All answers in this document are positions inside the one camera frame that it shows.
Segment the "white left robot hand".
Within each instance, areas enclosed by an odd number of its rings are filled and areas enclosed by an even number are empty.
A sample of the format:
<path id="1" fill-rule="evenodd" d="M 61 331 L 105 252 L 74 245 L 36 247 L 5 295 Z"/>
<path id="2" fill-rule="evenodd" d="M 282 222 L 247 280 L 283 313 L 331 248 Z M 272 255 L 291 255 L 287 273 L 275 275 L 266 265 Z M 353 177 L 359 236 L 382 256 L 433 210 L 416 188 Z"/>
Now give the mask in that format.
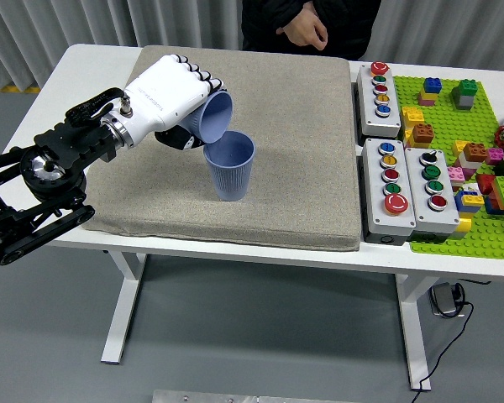
<path id="1" fill-rule="evenodd" d="M 148 133 L 173 149 L 193 149 L 220 140 L 233 113 L 223 81 L 181 55 L 164 55 L 131 81 L 121 108 L 112 111 L 128 148 Z"/>

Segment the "person's hand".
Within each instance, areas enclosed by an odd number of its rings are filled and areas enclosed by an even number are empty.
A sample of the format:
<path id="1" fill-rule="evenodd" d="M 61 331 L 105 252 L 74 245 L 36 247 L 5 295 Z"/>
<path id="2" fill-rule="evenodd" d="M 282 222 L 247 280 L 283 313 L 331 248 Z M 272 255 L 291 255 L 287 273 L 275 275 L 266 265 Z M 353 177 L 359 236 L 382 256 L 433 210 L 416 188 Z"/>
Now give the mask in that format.
<path id="1" fill-rule="evenodd" d="M 276 33 L 284 34 L 291 43 L 304 47 L 311 45 L 317 50 L 324 50 L 328 43 L 328 31 L 318 17 L 312 1 L 302 6 L 299 14 L 283 28 L 278 28 Z"/>

